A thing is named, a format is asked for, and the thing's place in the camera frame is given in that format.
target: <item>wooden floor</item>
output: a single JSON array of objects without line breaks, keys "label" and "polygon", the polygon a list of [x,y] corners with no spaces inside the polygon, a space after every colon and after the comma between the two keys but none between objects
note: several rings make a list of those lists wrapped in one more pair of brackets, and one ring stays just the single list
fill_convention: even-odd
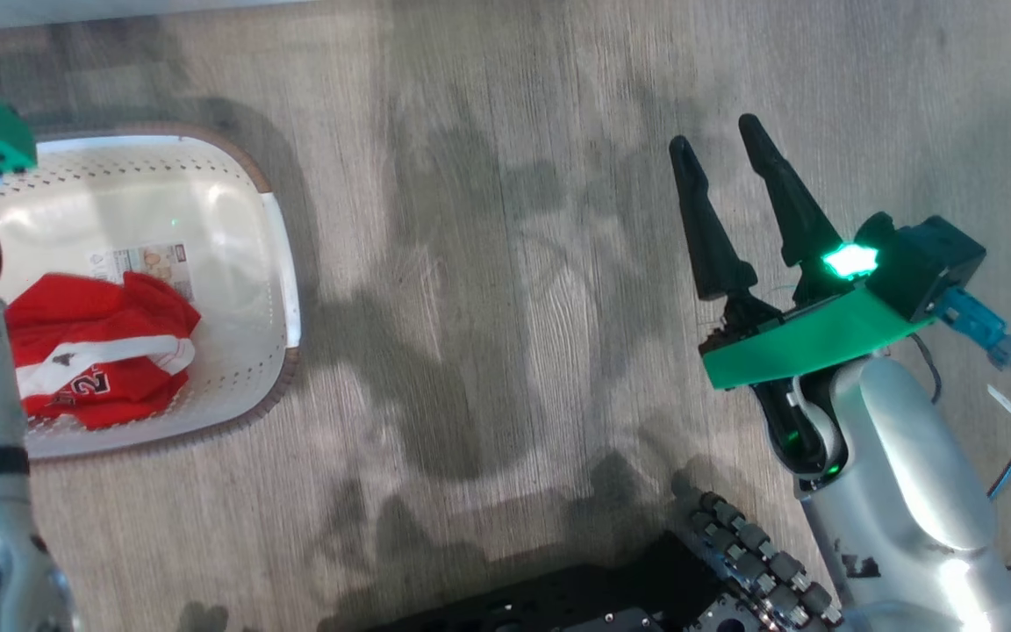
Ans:
[{"label": "wooden floor", "polygon": [[[972,288],[1011,323],[1011,3],[324,1],[0,31],[0,69],[36,125],[241,144],[304,299],[303,369],[268,419],[35,466],[89,629],[361,628],[625,559],[688,459],[819,569],[753,396],[700,365],[722,305],[695,297],[678,132],[762,296],[788,302],[795,273],[745,111],[843,236],[884,209],[986,244]],[[926,338],[988,482],[1011,420],[986,384],[1011,376]],[[1011,561],[1011,487],[999,516]]]}]

